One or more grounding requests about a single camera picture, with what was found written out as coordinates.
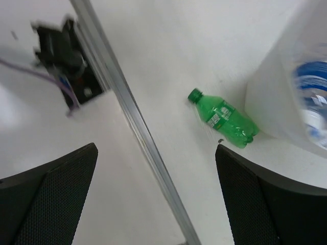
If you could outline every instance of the white tile floor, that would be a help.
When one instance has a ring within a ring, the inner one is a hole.
[[[54,85],[0,74],[0,179],[94,142],[99,157],[74,244],[184,242],[113,92],[67,118]]]

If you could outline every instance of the plastic bottle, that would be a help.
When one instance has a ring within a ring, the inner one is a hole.
[[[221,97],[203,95],[195,88],[188,99],[196,104],[200,118],[204,122],[239,148],[246,147],[259,132],[258,127],[250,119],[243,117]]]

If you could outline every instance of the purple cable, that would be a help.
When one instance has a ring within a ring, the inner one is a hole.
[[[48,82],[51,82],[55,85],[57,85],[60,89],[62,89],[73,101],[73,106],[69,108],[69,112],[67,113],[67,116],[71,116],[72,115],[72,112],[79,108],[79,105],[78,105],[78,101],[75,97],[75,95],[72,93],[72,91],[70,91],[65,85],[63,85],[61,82],[49,77],[48,75],[46,74],[43,74],[43,73],[40,73],[40,72],[37,72],[37,71],[33,71],[31,69],[28,69],[28,68],[25,68],[25,67],[21,67],[19,65],[15,65],[15,64],[12,64],[10,62],[7,62],[3,59],[0,58],[0,64],[1,65],[4,65],[10,69],[14,69],[14,70],[18,70],[20,72],[25,72],[25,73],[28,73],[30,75],[33,75],[33,76],[36,76],[38,78],[41,78],[41,79],[44,79],[44,80],[47,80]]]

